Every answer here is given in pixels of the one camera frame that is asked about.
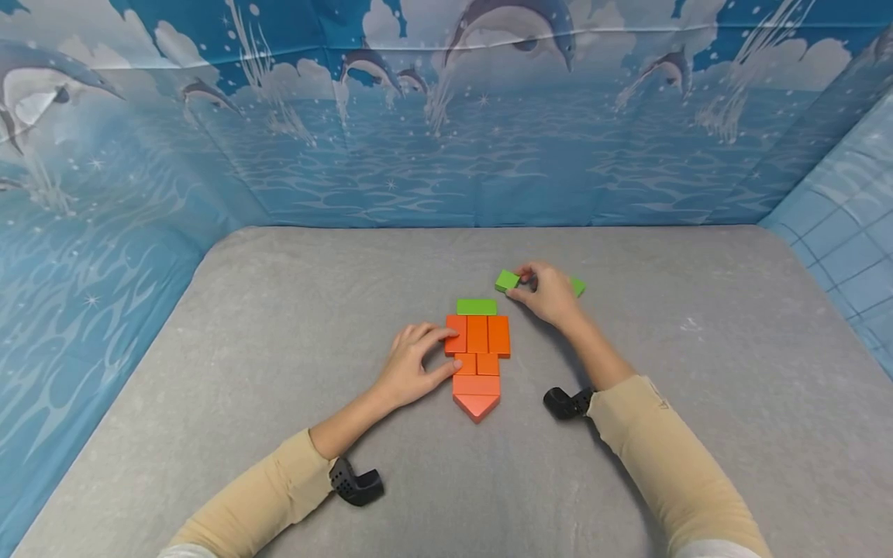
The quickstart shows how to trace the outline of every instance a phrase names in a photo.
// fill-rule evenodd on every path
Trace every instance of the orange square block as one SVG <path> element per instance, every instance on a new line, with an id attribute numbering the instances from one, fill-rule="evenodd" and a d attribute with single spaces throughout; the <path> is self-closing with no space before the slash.
<path id="1" fill-rule="evenodd" d="M 453 357 L 454 360 L 462 361 L 462 368 L 457 370 L 456 374 L 462 374 L 464 376 L 474 376 L 478 373 L 478 355 L 476 354 L 457 354 Z"/>
<path id="2" fill-rule="evenodd" d="M 478 355 L 478 374 L 481 376 L 499 375 L 499 355 L 484 353 Z"/>
<path id="3" fill-rule="evenodd" d="M 466 316 L 466 318 L 468 319 L 466 350 L 469 353 L 488 353 L 487 316 Z"/>
<path id="4" fill-rule="evenodd" d="M 487 330 L 488 352 L 498 354 L 499 358 L 511 356 L 512 347 L 508 338 L 508 316 L 488 316 Z"/>
<path id="5" fill-rule="evenodd" d="M 490 411 L 499 404 L 499 396 L 454 395 L 453 401 L 471 417 L 475 424 L 480 424 Z"/>
<path id="6" fill-rule="evenodd" d="M 453 376 L 454 396 L 498 396 L 498 376 Z"/>
<path id="7" fill-rule="evenodd" d="M 467 338 L 467 332 L 465 330 L 466 324 L 467 321 L 465 320 L 465 316 L 446 317 L 446 326 L 459 332 L 459 335 L 456 337 L 447 337 L 444 339 L 444 354 L 446 356 L 453 356 L 454 354 L 467 351 L 465 348 Z"/>

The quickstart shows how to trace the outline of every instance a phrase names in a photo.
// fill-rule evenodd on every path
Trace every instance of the hand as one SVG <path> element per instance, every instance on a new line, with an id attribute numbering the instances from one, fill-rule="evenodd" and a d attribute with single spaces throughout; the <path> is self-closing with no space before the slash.
<path id="1" fill-rule="evenodd" d="M 462 363 L 445 362 L 436 370 L 426 372 L 421 359 L 439 341 L 456 335 L 454 329 L 440 328 L 427 321 L 406 326 L 394 337 L 385 366 L 370 391 L 380 397 L 390 411 L 427 395 L 462 368 Z"/>
<path id="2" fill-rule="evenodd" d="M 529 262 L 517 268 L 514 274 L 520 275 L 523 283 L 530 282 L 536 275 L 535 291 L 510 288 L 505 294 L 524 303 L 541 320 L 562 329 L 569 322 L 582 317 L 571 280 L 558 268 L 545 262 Z"/>

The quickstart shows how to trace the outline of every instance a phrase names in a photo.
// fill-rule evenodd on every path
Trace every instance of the green wooden block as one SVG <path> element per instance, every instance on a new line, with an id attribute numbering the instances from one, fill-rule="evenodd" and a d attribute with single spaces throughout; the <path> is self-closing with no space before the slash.
<path id="1" fill-rule="evenodd" d="M 490 298 L 460 298 L 455 301 L 455 313 L 460 316 L 495 316 L 497 301 Z"/>
<path id="2" fill-rule="evenodd" d="M 575 294 L 577 298 L 580 298 L 580 295 L 586 290 L 586 283 L 576 277 L 571 277 L 571 285 L 573 285 L 573 294 Z"/>
<path id="3" fill-rule="evenodd" d="M 502 270 L 499 272 L 499 278 L 497 279 L 497 291 L 504 293 L 510 288 L 515 288 L 518 286 L 518 281 L 520 280 L 521 278 L 511 271 Z"/>

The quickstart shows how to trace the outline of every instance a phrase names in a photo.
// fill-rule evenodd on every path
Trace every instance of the forearm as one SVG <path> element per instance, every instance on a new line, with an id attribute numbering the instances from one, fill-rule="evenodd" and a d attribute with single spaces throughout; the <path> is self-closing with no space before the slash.
<path id="1" fill-rule="evenodd" d="M 372 392 L 303 430 L 242 473 L 193 515 L 171 545 L 193 544 L 218 558 L 250 558 L 302 520 L 331 490 L 331 460 L 388 413 Z"/>
<path id="2" fill-rule="evenodd" d="M 723 540 L 771 554 L 744 500 L 647 378 L 596 394 L 588 415 L 617 454 L 670 541 L 670 556 Z"/>
<path id="3" fill-rule="evenodd" d="M 391 413 L 394 407 L 379 392 L 367 391 L 310 429 L 313 446 L 326 459 L 335 459 L 347 451 L 372 425 Z"/>
<path id="4" fill-rule="evenodd" d="M 217 558 L 250 558 L 326 498 L 329 468 L 302 430 L 198 510 L 171 546 L 193 544 Z"/>
<path id="5" fill-rule="evenodd" d="M 586 315 L 570 316 L 558 328 L 571 342 L 596 390 L 605 391 L 636 375 L 636 371 Z"/>

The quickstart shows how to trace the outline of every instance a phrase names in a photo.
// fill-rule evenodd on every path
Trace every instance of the gray table cover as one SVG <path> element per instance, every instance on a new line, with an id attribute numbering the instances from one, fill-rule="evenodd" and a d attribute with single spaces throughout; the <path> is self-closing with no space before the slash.
<path id="1" fill-rule="evenodd" d="M 512 359 L 475 426 L 448 384 L 355 446 L 386 495 L 330 498 L 264 552 L 285 556 L 664 553 L 587 421 L 540 402 L 582 372 L 493 289 L 548 258 L 734 481 L 777 556 L 890 555 L 893 385 L 785 244 L 756 227 L 245 229 L 220 242 L 14 554 L 154 556 L 282 439 L 371 384 L 407 322 L 496 297 Z"/>

